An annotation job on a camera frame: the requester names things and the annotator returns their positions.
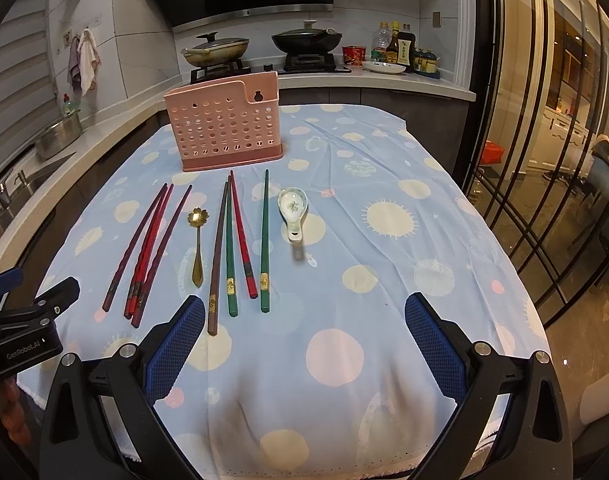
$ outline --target metal screw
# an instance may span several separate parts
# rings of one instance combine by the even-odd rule
[[[551,358],[549,357],[549,354],[547,354],[546,352],[543,352],[542,350],[538,350],[535,353],[535,358],[543,365],[545,365],[546,363],[548,363],[551,360]]]
[[[60,362],[64,366],[71,366],[73,363],[75,363],[75,354],[64,354]]]
[[[482,341],[476,343],[473,349],[475,349],[479,355],[489,355],[491,353],[491,347]]]
[[[134,344],[126,344],[120,348],[120,356],[121,357],[131,357],[136,353],[137,346]]]

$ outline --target marble floor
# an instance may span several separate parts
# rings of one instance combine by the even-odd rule
[[[529,172],[523,180],[517,182],[510,195],[510,203],[515,211],[528,222],[542,198],[549,181],[540,172]],[[502,185],[507,190],[508,183]],[[555,181],[545,206],[533,225],[533,231],[540,237],[564,198],[567,185]],[[575,241],[587,227],[592,227],[603,205],[592,199],[580,203],[582,196],[571,194],[561,208],[561,213],[553,229],[544,241],[544,248],[551,262],[560,272],[569,264],[586,239],[584,234]],[[479,202],[478,211],[484,213],[491,200],[491,194],[485,189]],[[491,208],[487,223],[491,222],[498,210],[497,203]],[[503,212],[493,228],[493,232],[502,247],[510,253],[521,238],[510,216]],[[513,264],[516,269],[521,266],[531,251],[528,243],[523,242],[514,254]],[[586,283],[604,259],[606,251],[597,236],[592,239],[581,253],[562,281],[561,290],[570,299]],[[551,285],[551,279],[545,272],[543,263],[533,257],[520,278],[529,291],[531,298],[537,301]],[[539,308],[540,317],[549,319],[562,306],[559,295],[553,293]],[[572,435],[578,436],[582,427],[579,423],[579,401],[584,389],[594,381],[609,373],[609,269],[603,279],[592,285],[577,303],[559,320],[547,329],[547,338],[551,346],[553,364],[558,374],[564,396],[565,407],[571,424]]]

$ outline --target tablecloth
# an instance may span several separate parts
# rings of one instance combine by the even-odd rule
[[[540,319],[510,260],[449,174],[415,140],[413,124],[358,105],[283,106],[284,156],[235,168],[252,265],[260,272],[264,170],[270,170],[271,311],[250,300],[236,240],[240,315],[228,316],[224,277],[219,332],[198,339],[171,393],[155,404],[169,433],[207,479],[365,478],[413,468],[455,403],[446,399],[403,320],[422,291],[472,340],[529,357],[549,350]],[[222,187],[228,170],[182,173],[170,126],[162,127],[93,198],[57,253],[41,290],[68,276],[77,303],[57,320],[66,351],[110,356],[166,322],[189,294],[206,303]],[[166,222],[192,184],[162,259],[142,325],[123,317],[136,254],[113,307],[108,284],[161,184],[176,186]],[[309,198],[304,250],[288,242],[276,196]],[[191,280],[196,232],[186,213],[207,208],[205,285]],[[41,406],[54,358],[18,377]],[[497,431],[500,399],[485,436]],[[112,427],[136,456],[115,407]]]

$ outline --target blue gripper pad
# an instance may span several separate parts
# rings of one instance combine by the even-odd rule
[[[13,267],[0,273],[0,297],[22,285],[24,272],[20,267]]]
[[[142,392],[151,406],[156,400],[169,395],[203,328],[204,303],[193,296],[186,310],[148,360]]]
[[[423,301],[418,293],[409,296],[405,321],[443,396],[460,404],[467,390],[466,368]]]

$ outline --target blue tablecloth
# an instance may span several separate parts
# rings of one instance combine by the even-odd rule
[[[407,131],[376,108],[281,107],[284,157],[235,169],[242,217],[260,274],[264,170],[270,170],[271,311],[250,300],[236,248],[240,315],[228,316],[221,285],[220,327],[203,335],[168,397],[155,409],[205,478],[364,478],[416,466],[455,403],[440,393],[403,320],[422,291],[472,340],[528,357],[548,351],[533,303],[492,233],[449,175]],[[66,351],[110,356],[169,320],[188,294],[208,297],[210,260],[228,170],[182,173],[171,127],[145,142],[95,196],[44,280],[75,276],[80,299],[57,321]],[[162,259],[142,320],[123,317],[136,254],[108,314],[108,283],[144,211],[163,182],[176,190],[168,221],[194,188]],[[287,241],[276,204],[281,188],[309,198],[303,254]],[[206,280],[191,280],[196,232],[186,212],[206,207]],[[18,383],[44,406],[57,360]],[[497,430],[505,399],[486,435]],[[115,407],[121,448],[135,455]]]

